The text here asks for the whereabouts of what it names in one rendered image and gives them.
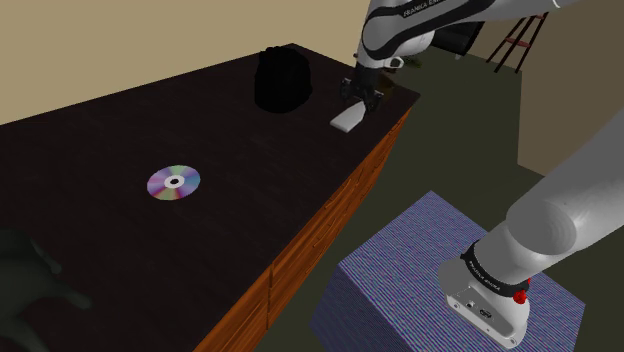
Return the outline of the black backpack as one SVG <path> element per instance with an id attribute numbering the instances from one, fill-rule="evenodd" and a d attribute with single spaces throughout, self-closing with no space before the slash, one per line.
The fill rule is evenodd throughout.
<path id="1" fill-rule="evenodd" d="M 254 76 L 254 102 L 264 111 L 289 113 L 312 93 L 308 59 L 293 48 L 267 47 L 259 53 Z"/>

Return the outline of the black chair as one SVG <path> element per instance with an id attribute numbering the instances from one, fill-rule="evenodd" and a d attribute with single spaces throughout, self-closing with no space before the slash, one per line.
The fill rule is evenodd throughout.
<path id="1" fill-rule="evenodd" d="M 438 29 L 435 31 L 431 45 L 453 53 L 455 59 L 459 60 L 473 46 L 483 26 L 483 22 L 467 22 Z"/>

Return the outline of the dark-topped wooden desk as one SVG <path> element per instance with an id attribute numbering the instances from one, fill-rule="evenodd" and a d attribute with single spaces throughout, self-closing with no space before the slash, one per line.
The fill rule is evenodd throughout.
<path id="1" fill-rule="evenodd" d="M 418 99 L 403 87 L 349 133 L 351 69 L 306 52 L 313 91 L 254 102 L 256 55 L 0 125 L 0 227 L 24 231 L 86 293 L 24 314 L 51 352 L 253 352 L 375 184 Z M 147 192 L 172 165 L 192 194 Z"/>

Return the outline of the iridescent compact disc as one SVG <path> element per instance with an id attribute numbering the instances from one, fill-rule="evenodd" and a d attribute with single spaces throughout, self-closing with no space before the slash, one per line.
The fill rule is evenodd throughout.
<path id="1" fill-rule="evenodd" d="M 201 176 L 186 165 L 172 165 L 155 172 L 146 185 L 147 192 L 158 200 L 182 199 L 197 190 Z"/>

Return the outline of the dark red ladder rack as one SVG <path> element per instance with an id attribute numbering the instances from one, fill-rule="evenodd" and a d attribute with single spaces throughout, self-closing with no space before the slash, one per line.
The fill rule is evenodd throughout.
<path id="1" fill-rule="evenodd" d="M 526 57 L 528 56 L 531 48 L 533 47 L 534 42 L 537 39 L 546 19 L 548 18 L 549 13 L 545 12 L 543 14 L 533 15 L 530 17 L 524 17 L 517 21 L 517 23 L 512 27 L 512 29 L 508 32 L 508 34 L 504 37 L 504 39 L 498 44 L 498 46 L 494 49 L 494 51 L 489 55 L 486 59 L 486 62 L 491 62 L 495 56 L 500 52 L 500 50 L 508 44 L 506 52 L 499 60 L 497 66 L 494 69 L 494 72 L 497 73 L 506 63 L 507 59 L 510 57 L 512 52 L 516 48 L 522 48 L 523 53 L 514 69 L 514 72 L 518 74 L 521 71 L 521 68 L 524 64 Z M 524 36 L 527 34 L 529 28 L 536 24 L 534 31 L 531 34 L 531 37 L 528 41 L 524 40 Z"/>

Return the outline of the dark green figure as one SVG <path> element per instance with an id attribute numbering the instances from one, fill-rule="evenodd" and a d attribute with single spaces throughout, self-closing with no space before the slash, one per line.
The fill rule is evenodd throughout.
<path id="1" fill-rule="evenodd" d="M 56 277 L 62 266 L 28 235 L 0 229 L 0 337 L 26 352 L 50 352 L 20 314 L 33 302 L 64 298 L 80 309 L 92 300 Z"/>

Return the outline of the white flat rectangular device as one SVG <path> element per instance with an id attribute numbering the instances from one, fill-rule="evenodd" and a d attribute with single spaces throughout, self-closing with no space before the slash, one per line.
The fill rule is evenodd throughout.
<path id="1" fill-rule="evenodd" d="M 346 108 L 330 121 L 330 125 L 344 133 L 349 133 L 354 127 L 363 121 L 366 114 L 366 106 L 363 101 L 358 101 Z"/>

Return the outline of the purple patterned robot stand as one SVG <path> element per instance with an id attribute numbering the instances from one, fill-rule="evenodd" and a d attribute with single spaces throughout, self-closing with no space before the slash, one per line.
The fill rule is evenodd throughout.
<path id="1" fill-rule="evenodd" d="M 485 233 L 428 192 L 336 266 L 310 321 L 325 352 L 574 352 L 585 305 L 543 273 L 512 350 L 449 309 L 437 270 Z"/>

